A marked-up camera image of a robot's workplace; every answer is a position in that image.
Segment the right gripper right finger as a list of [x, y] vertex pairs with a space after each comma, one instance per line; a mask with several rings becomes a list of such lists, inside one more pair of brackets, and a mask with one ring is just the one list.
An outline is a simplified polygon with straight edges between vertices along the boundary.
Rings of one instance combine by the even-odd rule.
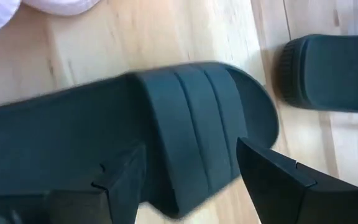
[[357, 186], [247, 138], [237, 161], [262, 224], [358, 224]]

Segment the black slide sandal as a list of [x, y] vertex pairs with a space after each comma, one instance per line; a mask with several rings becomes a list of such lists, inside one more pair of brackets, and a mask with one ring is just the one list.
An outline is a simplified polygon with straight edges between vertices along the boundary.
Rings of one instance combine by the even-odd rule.
[[358, 113], [358, 35], [289, 41], [277, 62], [276, 82], [294, 107]]
[[278, 134], [269, 94], [236, 67], [128, 72], [0, 106], [0, 196], [90, 190], [102, 165], [143, 143], [140, 204], [182, 218], [238, 178], [239, 138], [269, 148]]

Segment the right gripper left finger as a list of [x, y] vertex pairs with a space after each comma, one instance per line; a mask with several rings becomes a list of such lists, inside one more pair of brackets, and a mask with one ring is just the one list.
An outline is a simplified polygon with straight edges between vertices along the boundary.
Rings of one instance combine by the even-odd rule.
[[90, 190], [0, 196], [0, 224], [134, 224], [145, 159], [145, 144], [131, 144], [101, 166]]

